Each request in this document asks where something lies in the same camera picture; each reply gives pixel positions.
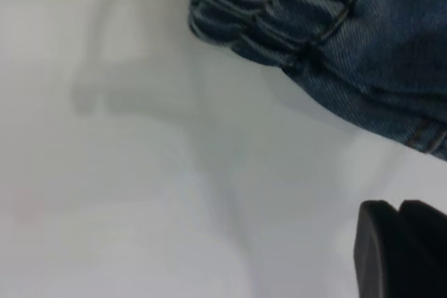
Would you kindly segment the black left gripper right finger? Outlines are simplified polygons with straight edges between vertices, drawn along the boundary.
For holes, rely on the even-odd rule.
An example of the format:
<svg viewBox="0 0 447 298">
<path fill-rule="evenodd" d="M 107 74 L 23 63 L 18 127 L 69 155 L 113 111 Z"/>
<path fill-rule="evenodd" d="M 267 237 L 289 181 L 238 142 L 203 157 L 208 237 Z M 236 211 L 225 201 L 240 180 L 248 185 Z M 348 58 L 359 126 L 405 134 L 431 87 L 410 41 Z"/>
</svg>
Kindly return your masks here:
<svg viewBox="0 0 447 298">
<path fill-rule="evenodd" d="M 424 297 L 446 296 L 446 214 L 420 200 L 405 200 L 400 218 L 409 229 L 430 270 L 423 279 Z"/>
</svg>

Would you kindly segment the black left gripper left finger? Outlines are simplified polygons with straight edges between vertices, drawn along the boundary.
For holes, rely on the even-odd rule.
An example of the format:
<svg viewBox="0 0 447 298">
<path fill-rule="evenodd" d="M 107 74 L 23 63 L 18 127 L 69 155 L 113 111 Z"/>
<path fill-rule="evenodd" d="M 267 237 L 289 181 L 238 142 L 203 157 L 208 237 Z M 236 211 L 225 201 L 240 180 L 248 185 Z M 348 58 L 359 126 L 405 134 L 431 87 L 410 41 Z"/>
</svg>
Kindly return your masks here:
<svg viewBox="0 0 447 298">
<path fill-rule="evenodd" d="M 397 211 L 391 205 L 382 200 L 360 205 L 353 251 L 360 297 L 388 296 L 388 252 L 398 235 Z"/>
</svg>

